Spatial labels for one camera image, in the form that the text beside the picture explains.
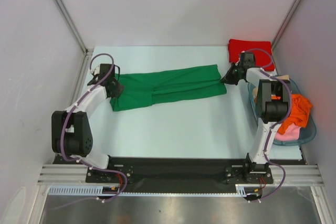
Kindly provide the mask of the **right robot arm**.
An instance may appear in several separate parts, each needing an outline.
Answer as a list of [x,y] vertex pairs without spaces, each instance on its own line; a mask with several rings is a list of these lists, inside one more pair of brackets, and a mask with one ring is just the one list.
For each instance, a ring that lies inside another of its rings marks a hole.
[[269,148],[281,124],[289,117],[292,109],[292,92],[289,80],[282,80],[267,73],[256,65],[251,51],[243,51],[236,63],[222,77],[221,83],[238,85],[240,80],[258,88],[255,112],[258,118],[257,133],[250,152],[236,174],[249,183],[254,183],[268,173],[271,164]]

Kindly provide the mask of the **green t-shirt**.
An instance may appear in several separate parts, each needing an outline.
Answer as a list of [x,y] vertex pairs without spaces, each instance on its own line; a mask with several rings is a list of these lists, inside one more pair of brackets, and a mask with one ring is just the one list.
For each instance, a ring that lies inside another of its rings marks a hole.
[[122,74],[121,95],[112,98],[114,112],[146,108],[155,104],[210,98],[227,93],[217,65],[152,73]]

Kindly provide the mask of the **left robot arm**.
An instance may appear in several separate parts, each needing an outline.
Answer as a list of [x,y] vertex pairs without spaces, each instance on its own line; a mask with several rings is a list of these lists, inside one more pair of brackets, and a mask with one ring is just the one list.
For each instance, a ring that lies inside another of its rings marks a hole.
[[98,168],[98,176],[110,182],[115,178],[116,169],[108,164],[109,156],[94,147],[89,119],[101,103],[121,95],[120,67],[102,63],[91,74],[93,78],[84,94],[65,110],[52,114],[51,145],[66,161]]

